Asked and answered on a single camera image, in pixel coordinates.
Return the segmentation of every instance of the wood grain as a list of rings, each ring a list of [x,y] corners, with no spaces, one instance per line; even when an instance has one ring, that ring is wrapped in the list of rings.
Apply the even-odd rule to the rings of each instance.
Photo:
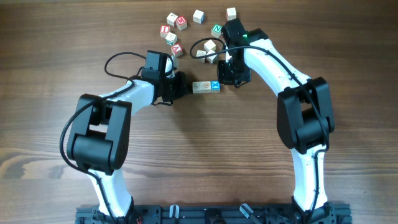
[[[57,3],[0,5],[0,223],[73,223],[76,207],[96,204],[88,178],[57,147],[78,97],[123,84],[103,72],[112,54],[170,53],[159,37],[169,12],[188,19],[187,29],[174,28],[180,69],[215,79],[216,66],[188,50],[225,22],[227,7],[296,68],[329,82],[329,200],[350,203],[355,223],[398,223],[396,1],[44,2]],[[204,24],[192,22],[195,9]],[[110,70],[131,75],[143,63],[125,56]],[[289,202],[292,157],[275,119],[275,96],[255,74],[238,90],[144,108],[131,121],[127,187],[137,204]]]

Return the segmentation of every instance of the brown tabletop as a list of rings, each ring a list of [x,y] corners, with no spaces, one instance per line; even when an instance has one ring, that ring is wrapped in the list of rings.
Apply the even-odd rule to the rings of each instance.
[[[309,0],[0,5],[0,223],[73,223],[77,207],[98,203],[90,180],[58,149],[79,96],[124,84],[103,71],[115,53],[171,53],[159,34],[170,12],[188,20],[183,31],[172,28],[184,48],[180,70],[190,80],[216,79],[216,65],[188,51],[225,23],[227,7],[236,7],[245,29],[267,33],[295,68],[330,84],[329,201],[351,204],[355,223],[397,223],[397,3]],[[205,12],[202,25],[193,22],[196,9]],[[122,56],[109,70],[131,76],[143,64]],[[276,108],[253,72],[240,89],[140,110],[123,166],[135,203],[290,202],[292,156],[277,134]]]

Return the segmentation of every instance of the black cable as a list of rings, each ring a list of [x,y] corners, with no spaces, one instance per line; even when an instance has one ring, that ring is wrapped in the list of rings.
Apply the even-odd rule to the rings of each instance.
[[[307,100],[312,105],[312,107],[314,109],[314,112],[315,112],[315,115],[318,118],[318,122],[319,122],[319,125],[320,125],[321,130],[322,130],[323,145],[326,145],[326,148],[318,150],[317,152],[314,153],[314,156],[313,156],[314,161],[315,161],[315,196],[314,196],[313,204],[312,204],[312,207],[311,207],[311,210],[310,210],[310,214],[309,214],[308,220],[307,220],[307,223],[310,223],[310,220],[311,220],[312,215],[313,215],[313,211],[315,210],[315,207],[317,205],[318,194],[319,194],[318,154],[321,153],[321,152],[327,152],[329,150],[329,137],[328,137],[328,135],[326,133],[326,129],[325,129],[324,125],[323,125],[322,118],[320,116],[320,113],[319,113],[319,110],[317,108],[317,105],[314,103],[314,101],[313,101],[311,95],[309,94],[308,90],[305,89],[305,87],[300,82],[300,80],[298,80],[297,77],[289,70],[289,68],[278,57],[276,57],[273,53],[271,53],[269,50],[266,50],[266,49],[263,49],[263,48],[260,48],[260,47],[256,47],[256,46],[239,46],[239,47],[231,47],[230,49],[224,49],[225,48],[225,45],[224,45],[223,46],[224,50],[221,50],[219,52],[216,52],[216,53],[213,53],[213,54],[209,54],[209,55],[204,55],[204,56],[198,56],[198,57],[193,56],[192,55],[192,50],[193,50],[194,46],[196,46],[200,42],[203,42],[203,41],[208,40],[208,39],[215,39],[215,40],[218,40],[218,41],[220,41],[221,43],[224,44],[224,42],[222,40],[217,39],[217,38],[212,38],[212,37],[198,40],[192,45],[192,47],[191,47],[191,49],[189,51],[189,54],[190,54],[190,56],[192,58],[195,58],[195,59],[206,58],[206,57],[211,57],[211,56],[214,56],[214,55],[219,55],[219,54],[222,54],[222,53],[229,52],[231,50],[238,50],[238,49],[256,49],[256,50],[260,50],[260,51],[264,52],[266,55],[270,55],[273,59],[275,59],[286,70],[286,72],[289,74],[289,76],[292,77],[292,79],[299,85],[300,89],[304,92],[305,97],[307,98]]]
[[[65,151],[63,150],[63,142],[65,141],[65,135],[66,135],[66,133],[67,133],[67,131],[68,131],[69,126],[70,126],[70,125],[72,124],[72,122],[77,118],[77,116],[79,116],[79,114],[81,114],[84,110],[86,110],[87,108],[89,108],[89,107],[91,107],[91,106],[93,106],[93,105],[95,105],[95,104],[97,104],[97,103],[101,103],[101,102],[104,101],[104,100],[107,100],[107,99],[110,99],[110,98],[114,98],[114,97],[116,97],[116,96],[118,96],[118,95],[120,95],[120,94],[122,94],[122,93],[124,93],[124,92],[126,92],[126,91],[128,91],[128,90],[130,90],[132,87],[134,87],[134,82],[133,82],[133,80],[132,80],[131,78],[109,73],[109,72],[107,71],[107,69],[106,69],[107,66],[108,66],[108,63],[109,63],[112,59],[114,59],[115,57],[117,57],[117,56],[119,56],[119,55],[124,55],[124,54],[136,55],[136,56],[138,56],[138,57],[141,57],[141,58],[143,58],[143,59],[146,59],[144,56],[139,55],[139,54],[136,54],[136,53],[133,53],[133,52],[121,52],[121,53],[118,53],[118,54],[116,54],[116,55],[113,55],[112,57],[110,57],[110,58],[106,61],[105,66],[104,66],[104,70],[105,70],[105,73],[106,73],[106,74],[108,74],[108,75],[110,75],[110,76],[112,76],[112,77],[122,78],[122,79],[128,80],[128,81],[131,82],[131,84],[130,84],[129,86],[127,86],[126,88],[124,88],[123,90],[121,90],[121,91],[117,91],[117,92],[115,92],[115,93],[113,93],[113,94],[111,94],[111,95],[109,95],[109,96],[104,96],[104,97],[102,97],[101,99],[92,101],[92,102],[88,103],[87,105],[83,106],[82,108],[80,108],[80,109],[79,109],[78,111],[76,111],[75,114],[73,114],[72,117],[68,120],[68,122],[66,123],[65,127],[63,127],[63,130],[62,130],[62,132],[61,132],[61,137],[60,137],[60,153],[61,153],[62,159],[63,159],[63,160],[68,164],[68,166],[70,166],[71,168],[73,168],[73,169],[75,169],[75,170],[77,170],[77,171],[80,171],[80,172],[82,172],[82,173],[84,173],[84,174],[90,175],[90,176],[92,176],[92,177],[97,181],[97,184],[98,184],[98,186],[99,186],[99,191],[101,192],[101,196],[102,196],[102,198],[103,198],[103,200],[104,200],[106,209],[107,209],[107,211],[108,211],[108,213],[109,213],[109,216],[111,217],[113,223],[115,223],[115,224],[118,223],[118,222],[117,222],[117,218],[115,218],[114,215],[113,215],[113,213],[112,213],[111,207],[110,207],[110,205],[109,205],[108,198],[106,197],[105,192],[104,192],[104,187],[103,187],[103,184],[102,184],[102,182],[101,182],[101,178],[99,178],[97,175],[95,175],[95,174],[93,174],[93,173],[91,173],[91,172],[85,171],[85,170],[83,170],[83,169],[81,169],[81,168],[79,168],[79,167],[73,165],[73,164],[69,161],[68,157],[65,155]],[[138,76],[138,74],[139,74],[139,72],[142,70],[142,68],[143,68],[143,67],[141,67],[141,68],[138,70],[136,76]]]

